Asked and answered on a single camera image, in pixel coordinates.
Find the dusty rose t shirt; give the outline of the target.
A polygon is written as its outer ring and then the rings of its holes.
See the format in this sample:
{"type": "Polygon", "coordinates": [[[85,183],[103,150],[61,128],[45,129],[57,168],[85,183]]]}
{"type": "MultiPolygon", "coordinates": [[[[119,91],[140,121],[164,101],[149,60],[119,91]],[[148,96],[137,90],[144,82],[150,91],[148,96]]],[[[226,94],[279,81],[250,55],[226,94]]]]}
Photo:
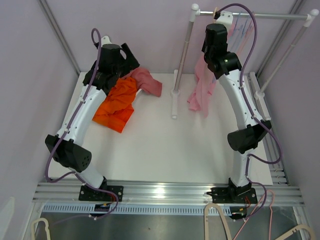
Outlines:
{"type": "Polygon", "coordinates": [[[136,81],[136,86],[138,90],[143,90],[147,94],[161,97],[163,84],[154,79],[151,73],[144,67],[138,67],[133,70],[129,76],[136,81]]]}

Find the orange t shirt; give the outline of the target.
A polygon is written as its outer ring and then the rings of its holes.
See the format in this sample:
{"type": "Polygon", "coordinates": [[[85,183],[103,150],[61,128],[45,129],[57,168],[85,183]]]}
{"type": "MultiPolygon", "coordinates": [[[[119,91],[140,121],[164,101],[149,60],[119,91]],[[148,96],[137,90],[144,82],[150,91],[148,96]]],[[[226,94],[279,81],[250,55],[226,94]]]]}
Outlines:
{"type": "Polygon", "coordinates": [[[134,108],[131,102],[106,99],[98,107],[92,120],[121,134],[133,113],[134,108]]]}
{"type": "Polygon", "coordinates": [[[119,78],[96,113],[99,115],[123,114],[131,116],[134,112],[132,103],[136,98],[137,91],[134,78],[119,78]]]}

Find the blue wire hanger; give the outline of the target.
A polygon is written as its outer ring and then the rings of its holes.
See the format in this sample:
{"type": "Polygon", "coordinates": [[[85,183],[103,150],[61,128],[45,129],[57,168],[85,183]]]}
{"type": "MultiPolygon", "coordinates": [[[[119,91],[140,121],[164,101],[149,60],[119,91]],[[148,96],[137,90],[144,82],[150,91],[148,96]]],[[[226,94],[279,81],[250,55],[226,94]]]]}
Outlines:
{"type": "Polygon", "coordinates": [[[234,51],[235,47],[237,46],[238,38],[242,35],[242,29],[243,29],[243,20],[241,17],[237,17],[235,19],[233,32],[230,38],[231,43],[231,50],[234,51]]]}
{"type": "Polygon", "coordinates": [[[251,16],[249,15],[244,23],[244,26],[243,26],[243,29],[242,29],[242,33],[241,33],[241,37],[240,37],[240,42],[239,42],[239,47],[242,45],[245,37],[246,37],[246,34],[247,34],[247,31],[249,30],[249,28],[251,27],[251,24],[252,24],[252,18],[251,16]]]}

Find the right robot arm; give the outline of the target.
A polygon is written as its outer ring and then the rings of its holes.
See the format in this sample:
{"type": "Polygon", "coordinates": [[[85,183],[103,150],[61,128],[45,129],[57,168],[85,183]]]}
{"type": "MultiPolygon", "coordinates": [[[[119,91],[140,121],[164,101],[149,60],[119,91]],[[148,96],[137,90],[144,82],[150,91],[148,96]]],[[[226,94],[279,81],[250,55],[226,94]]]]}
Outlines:
{"type": "Polygon", "coordinates": [[[208,70],[226,92],[236,118],[238,129],[227,135],[228,144],[234,151],[234,159],[226,196],[237,203],[252,189],[252,184],[247,179],[251,167],[248,157],[254,153],[272,125],[253,109],[253,101],[241,76],[242,65],[238,56],[228,51],[227,36],[228,31],[223,24],[208,24],[202,52],[208,70]]]}

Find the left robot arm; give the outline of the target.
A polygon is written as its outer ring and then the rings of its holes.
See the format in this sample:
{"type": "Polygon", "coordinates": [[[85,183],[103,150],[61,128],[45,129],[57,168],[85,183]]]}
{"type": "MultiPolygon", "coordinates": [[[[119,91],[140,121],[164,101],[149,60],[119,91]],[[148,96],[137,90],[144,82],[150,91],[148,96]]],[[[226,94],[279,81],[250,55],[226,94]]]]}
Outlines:
{"type": "Polygon", "coordinates": [[[90,195],[97,201],[107,197],[106,178],[91,164],[92,153],[83,148],[84,137],[96,111],[116,85],[117,80],[139,67],[126,43],[95,44],[98,58],[86,73],[78,100],[60,130],[47,135],[45,145],[50,159],[76,174],[91,186],[90,195]]]}

